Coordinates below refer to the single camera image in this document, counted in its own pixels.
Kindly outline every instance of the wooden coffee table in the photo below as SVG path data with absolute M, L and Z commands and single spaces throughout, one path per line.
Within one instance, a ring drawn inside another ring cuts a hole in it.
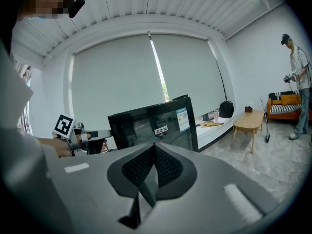
M 252 113 L 243 113 L 233 122 L 233 129 L 235 130 L 232 144 L 235 141 L 237 131 L 253 134 L 253 146 L 251 153 L 254 153 L 254 138 L 258 132 L 259 127 L 262 130 L 262 120 L 264 112 L 261 110 L 253 110 Z

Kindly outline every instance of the gray tile floor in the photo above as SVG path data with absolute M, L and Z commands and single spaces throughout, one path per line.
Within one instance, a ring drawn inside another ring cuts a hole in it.
M 222 159 L 243 172 L 269 191 L 281 202 L 295 193 L 305 178 L 312 161 L 311 128 L 307 135 L 288 140 L 295 124 L 287 121 L 269 120 L 270 141 L 265 143 L 265 122 L 263 132 L 258 131 L 254 153 L 251 154 L 252 134 L 237 132 L 236 141 L 231 145 L 234 132 L 201 154 Z

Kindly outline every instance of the striped cushion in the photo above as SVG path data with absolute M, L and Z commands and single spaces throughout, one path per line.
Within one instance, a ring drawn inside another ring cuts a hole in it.
M 301 108 L 301 104 L 297 105 L 273 105 L 270 110 L 270 115 L 279 115 L 294 112 Z
M 275 93 L 270 93 L 269 97 L 272 100 L 279 100 L 281 99 L 281 95 L 298 95 L 299 94 L 299 90 L 293 90 L 293 91 L 285 91 L 285 92 L 275 92 Z

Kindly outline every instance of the roller blind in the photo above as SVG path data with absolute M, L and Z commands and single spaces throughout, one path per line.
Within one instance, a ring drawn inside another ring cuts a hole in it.
M 86 129 L 110 129 L 109 115 L 165 102 L 148 35 L 76 55 L 72 100 L 74 116 Z
M 173 35 L 152 35 L 169 98 L 188 94 L 194 115 L 218 108 L 225 100 L 215 57 L 204 40 Z

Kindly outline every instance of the black cap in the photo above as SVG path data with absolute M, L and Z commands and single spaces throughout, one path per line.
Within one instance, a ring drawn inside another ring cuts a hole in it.
M 291 37 L 287 34 L 283 34 L 281 44 L 284 45 L 288 40 L 291 40 Z

